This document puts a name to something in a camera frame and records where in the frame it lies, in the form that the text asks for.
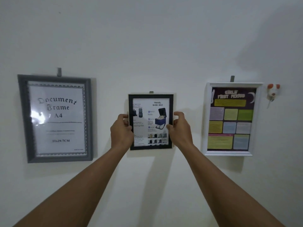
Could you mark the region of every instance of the person's right arm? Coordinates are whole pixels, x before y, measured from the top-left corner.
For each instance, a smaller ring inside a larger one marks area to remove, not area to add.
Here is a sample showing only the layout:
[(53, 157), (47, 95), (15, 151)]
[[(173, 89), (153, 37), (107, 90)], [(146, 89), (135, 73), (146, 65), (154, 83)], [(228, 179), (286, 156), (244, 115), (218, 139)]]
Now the person's right arm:
[(235, 184), (196, 148), (183, 112), (167, 125), (172, 142), (184, 154), (220, 227), (282, 227), (270, 212)]

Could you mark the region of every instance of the hand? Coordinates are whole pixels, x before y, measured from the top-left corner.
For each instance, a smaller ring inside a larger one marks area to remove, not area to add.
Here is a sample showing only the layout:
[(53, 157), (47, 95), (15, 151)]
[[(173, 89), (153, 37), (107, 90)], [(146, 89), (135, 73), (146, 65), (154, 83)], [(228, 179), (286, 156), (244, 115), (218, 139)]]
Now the hand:
[(120, 114), (114, 124), (111, 126), (112, 148), (120, 148), (127, 151), (134, 141), (132, 127), (124, 120), (128, 118), (127, 114)]
[(169, 136), (172, 142), (179, 148), (187, 148), (193, 145), (190, 125), (184, 117), (184, 113), (175, 111), (174, 115), (178, 116), (178, 119), (174, 120), (174, 125), (168, 124), (166, 127), (169, 130)]

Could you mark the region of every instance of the open bag lid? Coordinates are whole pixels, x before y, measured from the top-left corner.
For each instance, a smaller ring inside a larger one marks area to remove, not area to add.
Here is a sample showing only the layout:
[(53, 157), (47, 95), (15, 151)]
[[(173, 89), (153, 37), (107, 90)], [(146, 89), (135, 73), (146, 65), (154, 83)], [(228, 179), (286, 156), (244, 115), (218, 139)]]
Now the open bag lid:
[(161, 116), (165, 116), (165, 118), (166, 118), (166, 110), (165, 110), (165, 108), (159, 108), (158, 110), (159, 110), (159, 114)]

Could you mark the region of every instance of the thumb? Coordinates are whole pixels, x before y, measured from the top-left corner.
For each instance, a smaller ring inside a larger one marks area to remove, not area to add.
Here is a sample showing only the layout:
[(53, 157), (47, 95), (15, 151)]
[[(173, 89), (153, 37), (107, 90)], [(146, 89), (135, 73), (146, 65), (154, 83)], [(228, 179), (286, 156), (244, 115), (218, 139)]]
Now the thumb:
[(170, 124), (166, 125), (166, 128), (169, 130), (169, 133), (171, 133), (174, 130), (174, 127)]

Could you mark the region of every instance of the person's left arm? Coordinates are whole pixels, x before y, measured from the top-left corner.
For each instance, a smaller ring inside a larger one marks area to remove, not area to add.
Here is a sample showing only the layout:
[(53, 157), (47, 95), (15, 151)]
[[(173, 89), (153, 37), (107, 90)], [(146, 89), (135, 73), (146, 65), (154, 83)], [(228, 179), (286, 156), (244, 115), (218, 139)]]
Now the person's left arm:
[(15, 227), (87, 226), (119, 161), (134, 140), (128, 115), (111, 127), (112, 147), (22, 218)]

